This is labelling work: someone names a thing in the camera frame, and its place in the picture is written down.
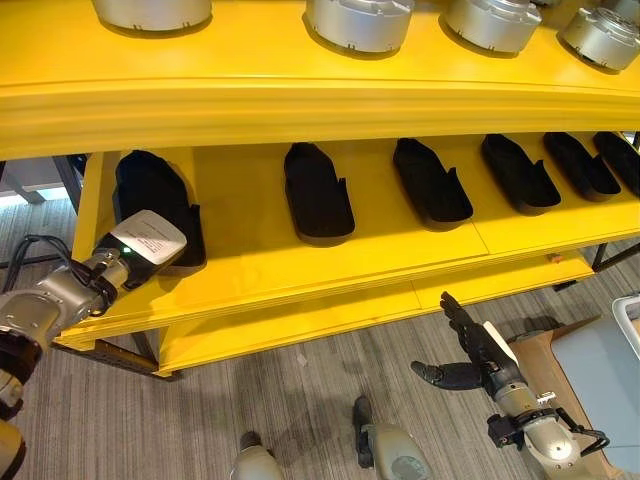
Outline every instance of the metal canister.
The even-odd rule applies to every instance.
[[[616,12],[580,8],[560,38],[585,59],[624,70],[640,53],[640,30]]]
[[[601,6],[640,25],[640,0],[604,0]]]
[[[444,18],[465,40],[506,53],[523,50],[542,22],[529,0],[453,0]]]
[[[331,43],[380,53],[400,48],[413,8],[413,0],[307,0],[306,16]]]
[[[166,32],[211,17],[211,0],[92,0],[105,23],[131,30]]]

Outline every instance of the shelf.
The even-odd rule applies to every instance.
[[[591,152],[593,134],[572,134]],[[531,161],[544,159],[545,169],[558,188],[560,205],[537,217],[517,213],[507,202],[480,151],[483,136],[465,135],[426,140],[443,162],[456,165],[458,176],[474,206],[473,224],[489,253],[495,257],[530,255],[540,251],[596,244],[640,234],[640,201],[622,181],[622,192],[604,203],[584,200],[551,159],[539,134],[509,134]]]
[[[515,58],[445,33],[418,3],[395,55],[312,39],[302,0],[214,0],[207,28],[132,38],[88,0],[0,2],[0,160],[174,147],[546,130],[640,130],[640,61],[617,75],[562,47],[574,2]]]
[[[529,149],[541,138],[529,134],[519,141]],[[295,235],[283,186],[289,145],[155,150],[201,204],[208,263],[181,280],[155,277],[124,295],[104,317],[83,321],[60,340],[88,342],[253,312],[640,233],[640,201],[629,192],[610,203],[590,203],[574,198],[553,171],[563,203],[540,217],[519,215],[485,178],[477,153],[481,140],[471,135],[423,139],[445,166],[460,167],[475,207],[473,222],[449,232],[425,230],[410,209],[392,169],[395,141],[319,143],[338,175],[347,178],[356,218],[354,236],[332,248],[307,246]],[[95,155],[88,163],[74,242],[77,259],[87,258],[114,225],[114,170],[125,153]]]
[[[584,278],[593,271],[578,252],[432,277],[216,319],[183,322],[159,334],[160,372],[257,352],[440,309],[447,290],[463,304]]]

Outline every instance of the black cable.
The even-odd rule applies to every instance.
[[[87,267],[85,264],[80,263],[71,258],[71,251],[67,245],[58,237],[52,235],[25,235],[24,238],[18,243],[7,267],[7,276],[5,278],[4,285],[2,286],[1,293],[6,293],[13,289],[18,279],[20,269],[24,265],[25,256],[29,247],[37,242],[46,242],[56,251],[58,257],[65,263],[71,274],[75,277],[80,284],[90,288],[102,299],[102,308],[98,311],[91,312],[92,317],[99,317],[113,305],[115,302],[118,291],[109,283],[101,274],[104,272],[105,266],[98,264],[95,269]]]
[[[58,254],[51,254],[51,255],[38,255],[35,257],[29,257],[29,258],[25,258],[22,261],[22,266],[24,267],[25,265],[34,265],[36,263],[46,263],[46,262],[54,262],[54,261],[60,261],[60,256]],[[0,270],[6,270],[9,267],[9,262],[0,262]]]
[[[588,437],[594,437],[596,439],[591,445],[580,452],[581,457],[586,457],[587,455],[602,450],[607,445],[609,445],[609,443],[611,443],[611,440],[609,440],[604,432],[601,432],[600,430],[588,430],[584,428],[584,426],[578,425],[573,420],[573,418],[569,416],[564,408],[557,408],[556,412],[558,413],[560,418],[564,420],[564,423],[567,424],[571,433],[579,433],[580,435],[586,435]]]

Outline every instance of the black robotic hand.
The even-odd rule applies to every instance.
[[[449,326],[458,334],[460,346],[470,363],[425,365],[411,363],[412,370],[423,380],[445,390],[472,390],[483,387],[491,398],[504,386],[526,381],[517,363],[494,340],[486,328],[475,323],[460,304],[447,292],[440,306],[449,318]]]

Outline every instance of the black tray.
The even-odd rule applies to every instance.
[[[298,237],[319,247],[339,245],[356,228],[347,182],[311,143],[294,143],[284,161],[285,191]]]
[[[393,154],[402,185],[425,227],[451,230],[473,215],[456,169],[448,172],[438,156],[417,140],[401,138]]]
[[[498,185],[520,213],[540,215],[560,203],[560,193],[543,161],[531,163],[517,143],[504,135],[487,135],[482,154]]]
[[[206,263],[200,206],[189,205],[184,182],[162,158],[134,150],[120,160],[113,207],[118,222],[140,210],[152,210],[187,237],[184,252],[163,274],[188,275]]]
[[[549,132],[544,145],[577,192],[592,202],[603,202],[620,193],[620,185],[598,155],[592,158],[568,133]]]
[[[593,143],[629,190],[640,197],[640,154],[633,145],[611,132],[596,133]]]

